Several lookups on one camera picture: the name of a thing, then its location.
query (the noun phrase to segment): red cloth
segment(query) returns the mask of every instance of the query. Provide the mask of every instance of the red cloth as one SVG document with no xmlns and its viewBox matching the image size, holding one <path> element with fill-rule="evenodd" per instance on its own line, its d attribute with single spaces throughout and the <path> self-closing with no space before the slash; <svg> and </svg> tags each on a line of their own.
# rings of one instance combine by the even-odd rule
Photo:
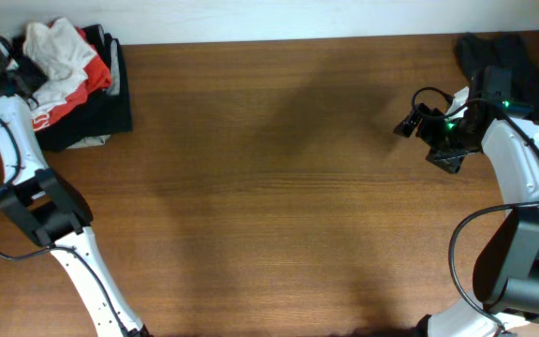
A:
<svg viewBox="0 0 539 337">
<path fill-rule="evenodd" d="M 80 29 L 76 28 L 76 31 L 86 41 L 86 34 Z M 111 73 L 109 68 L 103 63 L 101 57 L 97 55 L 89 62 L 84 68 L 89 77 L 84 81 L 74 93 L 66 97 L 66 103 L 61 106 L 57 106 L 49 113 L 38 116 L 33 120 L 33 129 L 41 130 L 48 126 L 54 125 L 68 113 L 70 113 L 78 105 L 86 103 L 88 96 L 98 89 L 106 89 L 111 85 Z"/>
</svg>

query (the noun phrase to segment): wood grain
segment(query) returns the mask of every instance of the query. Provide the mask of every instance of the wood grain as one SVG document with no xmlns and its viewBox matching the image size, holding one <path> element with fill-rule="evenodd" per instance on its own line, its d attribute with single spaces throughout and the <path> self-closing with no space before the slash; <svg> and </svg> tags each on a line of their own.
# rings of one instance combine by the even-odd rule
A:
<svg viewBox="0 0 539 337">
<path fill-rule="evenodd" d="M 135 131 L 46 157 L 90 202 L 101 253 L 156 336 L 412 326 L 459 297 L 454 225 L 501 201 L 484 156 L 450 176 L 392 135 L 416 89 L 467 84 L 457 37 L 125 47 Z M 539 33 L 524 37 L 539 66 Z M 465 285 L 502 219 L 462 235 Z M 0 247 L 34 249 L 1 214 Z M 94 333 L 53 258 L 0 259 L 0 336 Z"/>
</svg>

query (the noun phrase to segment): cable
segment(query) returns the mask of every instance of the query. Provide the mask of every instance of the cable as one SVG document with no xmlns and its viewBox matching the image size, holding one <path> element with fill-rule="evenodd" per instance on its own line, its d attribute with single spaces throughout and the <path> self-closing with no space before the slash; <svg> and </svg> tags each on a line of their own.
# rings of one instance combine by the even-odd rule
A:
<svg viewBox="0 0 539 337">
<path fill-rule="evenodd" d="M 470 102 L 470 101 L 473 101 L 473 102 L 476 102 L 476 103 L 483 102 L 483 103 L 489 104 L 492 107 L 495 107 L 497 109 L 497 115 L 499 117 L 501 117 L 502 119 L 504 119 L 507 123 L 509 123 L 511 128 L 513 128 L 523 138 L 523 140 L 525 140 L 526 144 L 532 149 L 532 151 L 534 152 L 535 156 L 538 158 L 538 161 L 539 161 L 539 149 L 535 145 L 535 142 L 533 141 L 533 139 L 531 139 L 525 132 L 523 132 L 523 130 L 515 122 L 513 122 L 513 120 L 506 113 L 504 113 L 504 111 L 502 110 L 502 108 L 500 106 L 498 106 L 494 102 L 491 102 L 491 101 L 488 101 L 488 100 L 482 99 L 482 98 L 475 98 L 475 99 L 469 100 L 467 102 Z M 463 219 L 463 221 L 461 221 L 457 225 L 457 227 L 455 228 L 455 231 L 453 232 L 453 235 L 450 238 L 450 243 L 448 245 L 448 268 L 450 269 L 450 275 L 451 275 L 451 277 L 453 279 L 453 283 L 455 284 L 455 287 L 459 291 L 459 294 L 461 295 L 461 297 L 469 304 L 469 306 L 471 306 L 474 310 L 476 310 L 477 313 L 485 316 L 486 318 L 489 318 L 494 323 L 496 323 L 496 325 L 499 328 L 498 332 L 501 332 L 501 331 L 505 332 L 506 331 L 506 328 L 504 327 L 503 322 L 498 317 L 496 317 L 495 315 L 486 312 L 479 305 L 477 305 L 469 297 L 469 295 L 467 295 L 467 292 L 465 292 L 462 285 L 460 284 L 459 277 L 457 276 L 457 271 L 455 270 L 455 245 L 457 243 L 457 238 L 459 237 L 460 232 L 472 220 L 474 220 L 475 218 L 477 218 L 477 217 L 479 217 L 481 215 L 488 214 L 488 213 L 491 213 L 491 212 L 505 211 L 505 210 L 511 210 L 511 209 L 516 209 L 516 208 L 537 207 L 537 206 L 539 206 L 539 200 L 538 201 L 519 202 L 519 203 L 509 203 L 509 204 L 503 204 L 503 205 L 499 205 L 499 206 L 492 206 L 492 207 L 488 207 L 488 208 L 485 208 L 483 210 L 474 212 L 474 213 L 470 214 L 469 216 L 467 216 L 465 219 Z"/>
<path fill-rule="evenodd" d="M 432 120 L 432 121 L 439 121 L 439 120 L 445 120 L 445 119 L 448 119 L 456 114 L 458 114 L 459 112 L 463 111 L 464 109 L 468 108 L 469 106 L 475 104 L 475 103 L 489 103 L 489 104 L 492 104 L 492 102 L 484 99 L 484 98 L 472 98 L 472 99 L 469 99 L 467 100 L 465 103 L 463 103 L 460 107 L 456 108 L 454 111 L 450 112 L 450 113 L 447 113 L 447 114 L 444 114 L 444 115 L 440 115 L 440 116 L 432 116 L 432 115 L 429 115 L 421 110 L 419 110 L 417 108 L 417 105 L 415 104 L 415 100 L 417 98 L 417 96 L 425 91 L 432 91 L 432 92 L 436 92 L 438 94 L 440 94 L 448 104 L 452 104 L 453 100 L 455 99 L 455 97 L 453 97 L 451 94 L 447 94 L 445 93 L 444 91 L 438 89 L 438 88 L 435 88 L 435 87 L 425 87 L 425 88 L 421 88 L 419 90 L 417 90 L 414 94 L 413 94 L 413 97 L 411 98 L 411 107 L 413 108 L 413 111 L 420 114 L 421 117 L 423 117 L 424 119 L 427 119 L 427 120 Z"/>
<path fill-rule="evenodd" d="M 2 46 L 4 46 L 4 48 L 7 49 L 7 61 L 9 62 L 12 59 L 12 54 L 11 54 L 12 47 L 9 44 L 9 41 L 7 41 L 7 39 L 5 37 L 2 37 L 2 36 L 0 36 L 0 43 L 1 43 Z"/>
<path fill-rule="evenodd" d="M 6 191 L 6 189 L 10 188 L 14 180 L 20 175 L 20 168 L 21 168 L 21 155 L 20 155 L 20 148 L 18 147 L 18 142 L 14 138 L 14 135 L 11 133 L 11 130 L 9 129 L 9 126 L 7 126 L 7 123 L 1 119 L 0 117 L 0 125 L 6 130 L 7 134 L 9 135 L 9 140 L 12 143 L 12 146 L 14 148 L 14 152 L 16 154 L 16 166 L 14 166 L 14 174 L 9 178 L 4 184 L 0 187 L 0 193 L 3 193 Z M 51 245 L 47 248 L 39 249 L 33 253 L 25 254 L 22 256 L 9 256 L 3 252 L 0 251 L 0 257 L 4 258 L 9 261 L 22 261 L 31 257 L 35 256 L 42 256 L 43 254 L 50 253 L 53 251 L 63 251 L 67 252 L 71 255 L 73 255 L 80 263 L 86 268 L 86 270 L 93 276 L 93 279 L 99 286 L 99 289 L 101 289 L 101 294 L 105 298 L 106 303 L 109 306 L 109 309 L 111 310 L 111 313 L 113 314 L 114 319 L 116 320 L 118 327 L 120 328 L 120 331 L 124 334 L 127 334 L 127 329 L 124 323 L 122 323 L 122 320 L 120 320 L 120 317 L 118 316 L 117 311 L 113 307 L 113 303 L 111 302 L 111 298 L 109 297 L 109 293 L 106 290 L 106 288 L 103 286 L 103 283 L 101 282 L 101 279 L 97 276 L 95 271 L 89 266 L 89 264 L 80 256 L 74 249 L 66 248 L 66 247 L 59 247 L 55 245 Z"/>
</svg>

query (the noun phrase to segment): black fabric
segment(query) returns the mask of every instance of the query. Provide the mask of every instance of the black fabric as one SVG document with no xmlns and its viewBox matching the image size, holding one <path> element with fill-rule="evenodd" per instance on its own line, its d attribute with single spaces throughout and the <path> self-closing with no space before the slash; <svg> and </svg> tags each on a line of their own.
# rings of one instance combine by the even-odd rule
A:
<svg viewBox="0 0 539 337">
<path fill-rule="evenodd" d="M 86 40 L 95 47 L 99 55 L 103 55 L 105 53 L 105 38 L 103 37 L 103 27 L 100 24 L 94 24 L 81 29 L 82 32 L 84 32 L 84 34 L 86 35 Z"/>
<path fill-rule="evenodd" d="M 96 26 L 87 27 L 87 40 L 97 49 L 101 45 L 99 34 L 93 33 Z M 100 55 L 103 62 L 110 66 L 110 45 L 114 40 L 105 34 L 105 49 Z M 120 43 L 117 43 L 118 64 L 120 68 L 120 94 L 107 95 L 105 90 L 98 90 L 89 95 L 88 101 L 76 107 L 56 124 L 36 132 L 36 139 L 43 150 L 60 152 L 75 142 L 93 136 L 102 136 L 132 131 L 130 114 L 130 96 L 124 55 Z"/>
<path fill-rule="evenodd" d="M 47 76 L 41 71 L 41 69 L 25 55 L 20 55 L 15 58 L 18 63 L 18 69 L 16 70 L 16 76 L 22 79 L 22 82 L 26 86 L 27 93 L 34 93 L 41 85 L 47 82 Z M 26 98 L 25 93 L 19 93 L 20 96 Z"/>
<path fill-rule="evenodd" d="M 468 34 L 455 46 L 459 66 L 468 80 L 486 66 L 501 66 L 513 71 L 512 96 L 534 106 L 531 119 L 539 122 L 539 70 L 516 34 L 484 40 Z"/>
</svg>

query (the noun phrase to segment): white cloth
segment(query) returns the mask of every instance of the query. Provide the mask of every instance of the white cloth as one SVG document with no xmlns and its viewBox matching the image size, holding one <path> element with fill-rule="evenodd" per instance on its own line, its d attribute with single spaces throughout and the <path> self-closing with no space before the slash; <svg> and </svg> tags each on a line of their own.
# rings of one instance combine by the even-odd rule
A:
<svg viewBox="0 0 539 337">
<path fill-rule="evenodd" d="M 451 113 L 452 111 L 460 108 L 465 102 L 467 101 L 467 97 L 469 97 L 469 88 L 464 87 L 463 89 L 459 90 L 455 94 L 455 98 L 453 99 L 453 103 L 450 105 L 450 108 L 448 108 L 448 111 L 446 114 Z M 459 113 L 455 115 L 454 118 L 462 118 L 465 115 L 465 111 L 467 111 L 467 108 L 461 110 Z"/>
<path fill-rule="evenodd" d="M 109 73 L 111 74 L 111 85 L 106 90 L 107 95 L 120 94 L 120 64 L 118 63 L 118 41 L 115 39 L 109 44 L 109 53 L 111 55 L 111 64 Z"/>
<path fill-rule="evenodd" d="M 23 51 L 49 78 L 34 93 L 38 106 L 30 103 L 33 119 L 65 104 L 66 97 L 88 79 L 84 68 L 97 55 L 66 18 L 58 19 L 51 28 L 28 23 Z"/>
<path fill-rule="evenodd" d="M 105 142 L 111 137 L 111 135 L 85 137 L 74 144 L 68 146 L 68 149 L 83 149 L 92 146 L 105 145 Z"/>
</svg>

